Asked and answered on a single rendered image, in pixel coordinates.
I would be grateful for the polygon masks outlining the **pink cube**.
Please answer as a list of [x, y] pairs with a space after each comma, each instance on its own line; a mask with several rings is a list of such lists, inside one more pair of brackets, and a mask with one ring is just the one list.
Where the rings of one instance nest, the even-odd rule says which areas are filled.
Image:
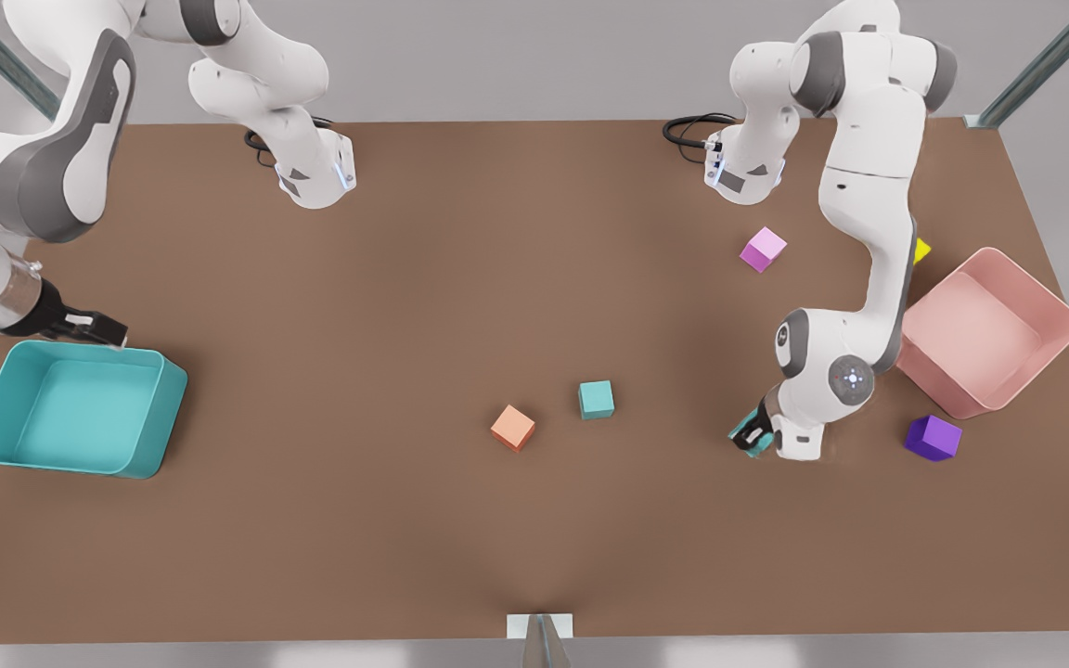
[[754, 234], [752, 240], [747, 240], [740, 252], [740, 258], [754, 271], [761, 274], [776, 261], [786, 246], [788, 246], [788, 242], [773, 232], [771, 228], [764, 226], [758, 233]]

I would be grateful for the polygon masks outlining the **teal plastic bin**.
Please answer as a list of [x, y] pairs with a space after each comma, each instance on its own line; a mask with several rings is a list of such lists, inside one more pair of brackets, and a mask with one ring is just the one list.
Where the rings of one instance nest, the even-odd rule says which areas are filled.
[[151, 478], [187, 380], [157, 351], [24, 340], [0, 369], [0, 465]]

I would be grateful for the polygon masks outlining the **purple cube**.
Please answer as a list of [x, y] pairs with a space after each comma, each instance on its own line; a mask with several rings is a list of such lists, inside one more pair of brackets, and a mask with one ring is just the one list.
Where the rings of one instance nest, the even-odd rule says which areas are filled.
[[926, 415], [909, 424], [904, 447], [926, 460], [945, 461], [958, 452], [961, 435], [961, 428], [938, 416]]

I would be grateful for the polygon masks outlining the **teal blue cube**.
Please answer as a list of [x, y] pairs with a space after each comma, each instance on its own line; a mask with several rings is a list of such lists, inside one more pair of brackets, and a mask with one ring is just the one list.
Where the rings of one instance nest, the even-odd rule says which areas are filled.
[[757, 457], [768, 451], [775, 441], [775, 436], [776, 432], [765, 407], [759, 405], [727, 437], [747, 456]]
[[610, 418], [615, 411], [610, 380], [580, 383], [578, 385], [577, 397], [578, 406], [580, 406], [580, 418], [586, 421]]

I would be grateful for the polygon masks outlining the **orange cube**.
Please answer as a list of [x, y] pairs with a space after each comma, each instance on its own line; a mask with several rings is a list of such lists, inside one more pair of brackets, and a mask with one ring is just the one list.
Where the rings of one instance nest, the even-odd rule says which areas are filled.
[[508, 405], [489, 428], [489, 432], [494, 439], [520, 453], [534, 434], [534, 419], [523, 414], [518, 407]]

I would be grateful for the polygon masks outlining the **pink plastic bin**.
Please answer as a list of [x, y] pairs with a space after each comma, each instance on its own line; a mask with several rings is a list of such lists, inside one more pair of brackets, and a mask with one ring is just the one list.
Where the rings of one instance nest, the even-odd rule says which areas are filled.
[[957, 419], [1004, 409], [1069, 346], [1069, 305], [983, 247], [907, 309], [896, 367]]

